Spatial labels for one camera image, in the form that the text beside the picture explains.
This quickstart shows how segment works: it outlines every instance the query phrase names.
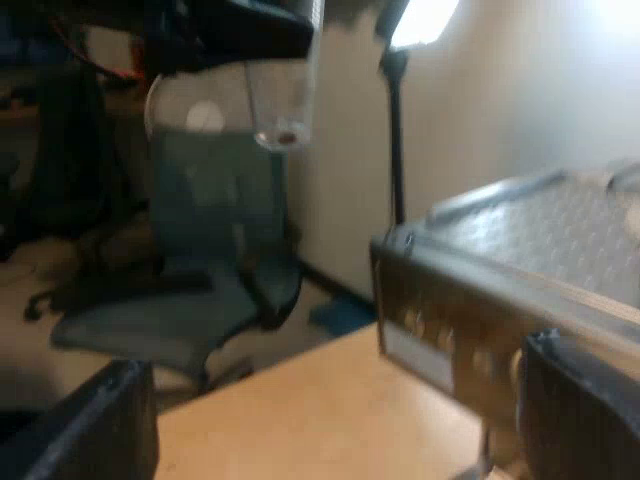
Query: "beige wall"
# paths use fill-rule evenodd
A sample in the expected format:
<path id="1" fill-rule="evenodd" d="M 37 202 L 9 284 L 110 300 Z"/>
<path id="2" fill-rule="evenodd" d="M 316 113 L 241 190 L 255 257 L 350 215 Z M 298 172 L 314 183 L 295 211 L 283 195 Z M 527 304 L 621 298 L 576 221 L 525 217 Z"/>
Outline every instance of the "beige wall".
<path id="1" fill-rule="evenodd" d="M 640 28 L 623 35 L 606 15 L 613 3 L 624 2 L 460 1 L 405 79 L 410 218 L 502 177 L 640 152 Z M 325 29 L 314 143 L 290 170 L 303 257 L 365 295 L 368 241 L 389 217 L 374 22 L 368 11 L 352 30 Z"/>

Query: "blue object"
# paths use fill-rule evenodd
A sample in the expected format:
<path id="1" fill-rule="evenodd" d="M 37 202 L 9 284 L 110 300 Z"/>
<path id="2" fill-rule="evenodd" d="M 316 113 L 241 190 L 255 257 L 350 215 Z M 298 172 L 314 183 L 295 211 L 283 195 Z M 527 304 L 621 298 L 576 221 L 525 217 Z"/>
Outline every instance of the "blue object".
<path id="1" fill-rule="evenodd" d="M 310 320 L 324 327 L 334 337 L 340 337 L 373 323 L 375 313 L 361 302 L 338 297 L 326 305 L 314 308 Z"/>

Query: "clear plastic cup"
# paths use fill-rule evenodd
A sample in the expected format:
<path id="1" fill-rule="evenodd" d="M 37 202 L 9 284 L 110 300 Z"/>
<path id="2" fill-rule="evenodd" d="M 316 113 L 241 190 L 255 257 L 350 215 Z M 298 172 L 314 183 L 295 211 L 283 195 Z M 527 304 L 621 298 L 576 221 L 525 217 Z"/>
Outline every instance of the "clear plastic cup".
<path id="1" fill-rule="evenodd" d="M 311 141 L 324 0 L 300 0 L 284 6 L 309 18 L 316 32 L 304 60 L 246 63 L 256 141 L 272 151 L 300 148 Z"/>

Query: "lamp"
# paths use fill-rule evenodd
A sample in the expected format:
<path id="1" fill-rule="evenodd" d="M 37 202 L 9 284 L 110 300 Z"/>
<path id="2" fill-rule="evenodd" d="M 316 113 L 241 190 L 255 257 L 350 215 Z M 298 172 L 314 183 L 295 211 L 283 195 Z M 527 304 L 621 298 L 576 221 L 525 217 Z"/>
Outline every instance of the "lamp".
<path id="1" fill-rule="evenodd" d="M 391 195 L 395 225 L 405 221 L 400 84 L 409 59 L 408 50 L 435 42 L 457 5 L 458 0 L 392 0 L 376 23 L 376 35 L 385 41 L 380 69 L 389 88 Z"/>

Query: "red cable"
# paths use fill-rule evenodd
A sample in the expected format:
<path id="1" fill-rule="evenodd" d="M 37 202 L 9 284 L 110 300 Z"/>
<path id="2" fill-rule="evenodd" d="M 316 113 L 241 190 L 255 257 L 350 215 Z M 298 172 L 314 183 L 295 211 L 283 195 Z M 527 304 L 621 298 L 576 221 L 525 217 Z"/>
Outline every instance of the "red cable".
<path id="1" fill-rule="evenodd" d="M 91 59 L 87 58 L 86 55 L 84 55 L 82 52 L 77 50 L 71 44 L 69 39 L 65 36 L 64 32 L 60 28 L 60 24 L 59 24 L 57 19 L 55 19 L 55 18 L 51 19 L 51 27 L 58 34 L 58 36 L 60 37 L 60 40 L 62 40 L 62 43 L 64 44 L 64 46 L 69 49 L 69 51 L 73 54 L 74 57 L 76 57 L 77 59 L 79 59 L 80 61 L 82 61 L 84 63 L 87 63 L 87 64 L 91 65 L 96 70 L 98 70 L 100 73 L 102 73 L 104 75 L 108 75 L 108 76 L 114 76 L 114 77 L 120 78 L 122 80 L 128 80 L 128 79 L 141 80 L 142 79 L 142 75 L 140 73 L 133 72 L 133 71 L 128 71 L 128 70 L 115 70 L 115 69 L 105 68 L 105 67 L 103 67 L 101 65 L 98 65 L 97 63 L 93 62 Z"/>

